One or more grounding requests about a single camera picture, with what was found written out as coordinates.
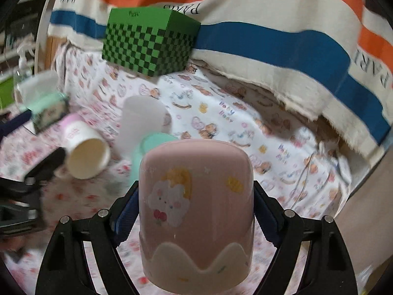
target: soap dispenser bottle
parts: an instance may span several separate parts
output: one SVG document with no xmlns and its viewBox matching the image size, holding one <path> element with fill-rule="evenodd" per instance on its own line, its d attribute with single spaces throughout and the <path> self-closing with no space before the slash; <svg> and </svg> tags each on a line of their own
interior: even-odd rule
<svg viewBox="0 0 393 295">
<path fill-rule="evenodd" d="M 22 96 L 20 94 L 19 85 L 23 83 L 28 77 L 33 75 L 31 68 L 27 64 L 26 51 L 34 56 L 31 43 L 23 42 L 19 45 L 17 53 L 19 55 L 19 65 L 14 71 L 14 98 L 16 105 L 20 108 L 23 107 Z"/>
</svg>

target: green cube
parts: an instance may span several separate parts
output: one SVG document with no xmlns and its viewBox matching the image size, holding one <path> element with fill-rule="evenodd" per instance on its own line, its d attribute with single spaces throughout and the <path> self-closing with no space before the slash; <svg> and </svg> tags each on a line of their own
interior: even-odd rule
<svg viewBox="0 0 393 295">
<path fill-rule="evenodd" d="M 113 8 L 102 58 L 148 76 L 182 71 L 199 27 L 198 21 L 174 10 Z"/>
</svg>

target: pink cup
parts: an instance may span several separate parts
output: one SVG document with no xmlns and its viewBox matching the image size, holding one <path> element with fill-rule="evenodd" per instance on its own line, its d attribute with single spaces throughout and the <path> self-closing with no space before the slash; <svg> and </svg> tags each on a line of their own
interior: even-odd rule
<svg viewBox="0 0 393 295">
<path fill-rule="evenodd" d="M 66 132 L 66 128 L 67 128 L 70 124 L 72 124 L 73 122 L 77 122 L 77 121 L 84 122 L 84 118 L 81 117 L 78 113 L 71 113 L 71 114 L 66 115 L 66 116 L 59 122 L 60 128 L 61 128 L 61 130 L 62 130 L 62 132 L 63 132 L 63 136 L 64 136 L 64 133 Z"/>
<path fill-rule="evenodd" d="M 252 257 L 253 172 L 247 154 L 215 140 L 168 142 L 140 165 L 143 270 L 176 294 L 242 282 Z"/>
</svg>

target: pink floral cloth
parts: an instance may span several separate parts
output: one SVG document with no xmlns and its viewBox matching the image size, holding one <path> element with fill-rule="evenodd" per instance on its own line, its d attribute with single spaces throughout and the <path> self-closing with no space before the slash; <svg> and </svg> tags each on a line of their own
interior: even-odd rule
<svg viewBox="0 0 393 295">
<path fill-rule="evenodd" d="M 190 64 L 184 72 L 146 78 L 113 67 L 98 52 L 64 48 L 60 84 L 70 95 L 73 111 L 79 112 L 113 146 L 119 130 L 124 100 L 133 95 L 160 99 L 172 118 L 172 134 L 180 139 L 208 138 L 231 142 L 250 157 L 254 179 L 284 208 L 304 217 L 334 215 L 346 201 L 348 187 L 339 176 L 334 158 L 318 149 L 317 137 L 299 119 L 280 108 L 268 94 Z M 3 140 L 0 174 L 20 180 L 36 163 L 61 145 L 58 125 L 34 136 L 20 128 Z M 47 229 L 28 236 L 27 252 L 18 264 L 6 258 L 11 274 L 28 295 L 34 294 L 47 243 L 58 220 L 91 217 L 109 208 L 129 188 L 129 161 L 112 151 L 108 167 L 90 180 L 76 180 L 57 172 L 43 188 L 42 206 Z M 117 251 L 141 295 L 169 294 L 151 284 L 141 264 L 139 219 Z M 106 294 L 90 243 L 85 243 L 91 275 L 99 294 Z M 274 255 L 256 224 L 251 273 L 224 294 L 252 294 Z M 302 248 L 287 293 L 296 291 L 306 260 Z"/>
</svg>

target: floral fabric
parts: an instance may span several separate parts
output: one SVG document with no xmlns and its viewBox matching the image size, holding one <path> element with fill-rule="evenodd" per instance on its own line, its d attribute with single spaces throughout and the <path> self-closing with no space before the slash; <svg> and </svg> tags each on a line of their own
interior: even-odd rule
<svg viewBox="0 0 393 295">
<path fill-rule="evenodd" d="M 337 172 L 332 151 L 318 147 L 320 140 L 310 127 L 286 112 L 268 93 L 261 94 L 242 84 L 190 64 L 184 72 L 160 78 L 146 78 L 111 66 L 99 52 L 84 52 L 75 47 L 59 54 L 65 62 L 62 87 L 70 95 L 73 111 L 101 132 L 113 146 L 119 131 L 124 100 L 129 96 L 148 95 L 162 101 L 171 116 L 171 132 L 179 139 L 205 138 L 230 142 L 250 157 L 254 179 L 283 208 L 292 208 L 300 216 L 321 218 L 335 215 L 349 194 Z M 20 180 L 36 163 L 61 145 L 58 125 L 34 136 L 24 128 L 3 140 L 0 175 Z M 52 231 L 63 215 L 73 219 L 90 217 L 129 188 L 131 164 L 112 151 L 108 167 L 90 180 L 76 180 L 61 169 L 43 188 L 42 206 L 48 225 L 43 232 L 28 236 L 27 251 L 18 264 L 6 258 L 6 264 L 27 295 L 34 294 L 35 283 Z M 141 295 L 168 294 L 145 277 L 140 258 L 139 220 L 119 255 Z M 85 243 L 92 278 L 99 294 L 106 294 L 95 265 L 91 245 Z M 287 293 L 296 291 L 306 248 L 299 255 Z M 274 255 L 258 224 L 255 230 L 251 273 L 247 279 L 225 294 L 252 294 Z"/>
</svg>

